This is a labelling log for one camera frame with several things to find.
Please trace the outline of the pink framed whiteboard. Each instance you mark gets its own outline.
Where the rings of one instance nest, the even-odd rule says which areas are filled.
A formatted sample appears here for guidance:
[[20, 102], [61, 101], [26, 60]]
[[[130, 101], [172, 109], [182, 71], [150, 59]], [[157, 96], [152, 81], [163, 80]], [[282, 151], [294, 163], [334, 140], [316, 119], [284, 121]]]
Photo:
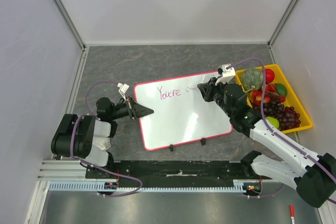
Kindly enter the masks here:
[[139, 83], [137, 103], [154, 113], [139, 119], [147, 151], [227, 135], [233, 127], [215, 102], [205, 102], [199, 89], [189, 89], [217, 77], [216, 71]]

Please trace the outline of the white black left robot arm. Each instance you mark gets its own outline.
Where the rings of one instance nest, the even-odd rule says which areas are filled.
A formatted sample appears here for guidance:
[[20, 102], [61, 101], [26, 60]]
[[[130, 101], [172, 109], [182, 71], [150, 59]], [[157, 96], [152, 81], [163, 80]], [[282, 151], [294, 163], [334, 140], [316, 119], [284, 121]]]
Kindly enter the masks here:
[[154, 113], [154, 110], [138, 104], [133, 97], [114, 104], [107, 97], [97, 100], [97, 115], [77, 116], [65, 114], [51, 141], [51, 151], [55, 155], [81, 159], [97, 166], [97, 173], [103, 178], [111, 178], [115, 165], [107, 151], [94, 146], [95, 139], [109, 141], [117, 131], [117, 119], [129, 117], [132, 120]]

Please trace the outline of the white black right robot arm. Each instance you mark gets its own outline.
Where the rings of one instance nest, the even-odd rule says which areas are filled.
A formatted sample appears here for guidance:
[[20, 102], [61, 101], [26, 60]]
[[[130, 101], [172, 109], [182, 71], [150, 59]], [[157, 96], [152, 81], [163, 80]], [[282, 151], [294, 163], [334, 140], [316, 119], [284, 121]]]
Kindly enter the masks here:
[[158, 150], [235, 130], [264, 145], [275, 161], [252, 152], [240, 166], [248, 179], [266, 176], [293, 188], [319, 208], [335, 192], [335, 158], [311, 151], [265, 121], [247, 104], [242, 87], [214, 74], [137, 84], [136, 101], [153, 110], [140, 119], [144, 148]]

